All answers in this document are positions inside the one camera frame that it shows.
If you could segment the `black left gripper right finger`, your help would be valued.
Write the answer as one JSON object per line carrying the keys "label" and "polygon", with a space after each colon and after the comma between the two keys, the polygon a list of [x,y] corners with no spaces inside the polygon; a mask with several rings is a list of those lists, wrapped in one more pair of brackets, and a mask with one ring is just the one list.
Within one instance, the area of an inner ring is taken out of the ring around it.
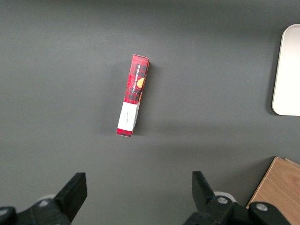
{"label": "black left gripper right finger", "polygon": [[197,212],[185,225],[289,225],[277,207],[267,202],[240,206],[225,195],[216,195],[201,171],[192,172],[192,196]]}

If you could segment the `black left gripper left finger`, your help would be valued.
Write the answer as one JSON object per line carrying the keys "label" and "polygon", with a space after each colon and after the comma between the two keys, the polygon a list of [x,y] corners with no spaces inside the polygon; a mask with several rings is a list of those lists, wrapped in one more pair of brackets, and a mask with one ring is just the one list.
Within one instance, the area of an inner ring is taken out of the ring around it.
{"label": "black left gripper left finger", "polygon": [[70,225],[87,197],[86,173],[77,172],[54,196],[45,196],[22,212],[0,208],[2,225]]}

